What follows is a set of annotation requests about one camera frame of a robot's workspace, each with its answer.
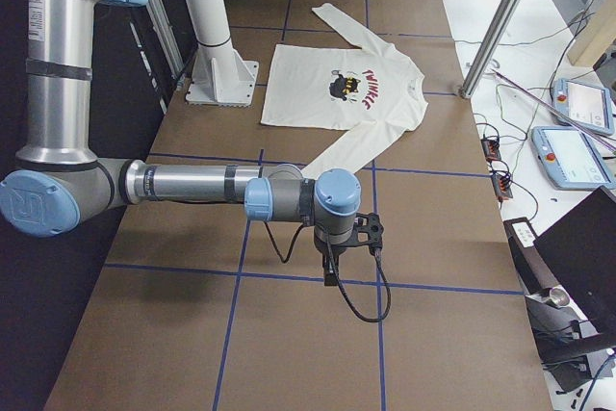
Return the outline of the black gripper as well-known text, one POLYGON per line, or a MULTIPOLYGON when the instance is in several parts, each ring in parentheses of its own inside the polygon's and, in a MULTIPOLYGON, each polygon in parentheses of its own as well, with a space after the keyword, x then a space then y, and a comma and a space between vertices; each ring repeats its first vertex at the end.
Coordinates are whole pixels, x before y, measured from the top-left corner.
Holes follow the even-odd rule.
POLYGON ((323 284, 337 286, 339 272, 339 256, 344 253, 350 244, 351 232, 342 235, 332 235, 323 229, 314 230, 314 244, 321 253, 323 269, 323 284))

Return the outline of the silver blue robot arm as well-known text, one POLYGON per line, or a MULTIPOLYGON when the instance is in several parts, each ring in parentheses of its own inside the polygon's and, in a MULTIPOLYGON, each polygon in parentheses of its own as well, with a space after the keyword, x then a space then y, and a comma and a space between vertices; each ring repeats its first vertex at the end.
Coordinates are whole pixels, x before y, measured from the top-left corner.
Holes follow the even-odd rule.
POLYGON ((118 206, 144 201, 238 204, 252 221, 312 228, 324 282, 340 281, 339 258, 359 245, 355 175, 334 168, 315 179, 278 167, 150 165, 107 159, 89 147, 94 8, 148 0, 29 0, 28 138, 1 184, 1 212, 19 231, 54 237, 118 206))

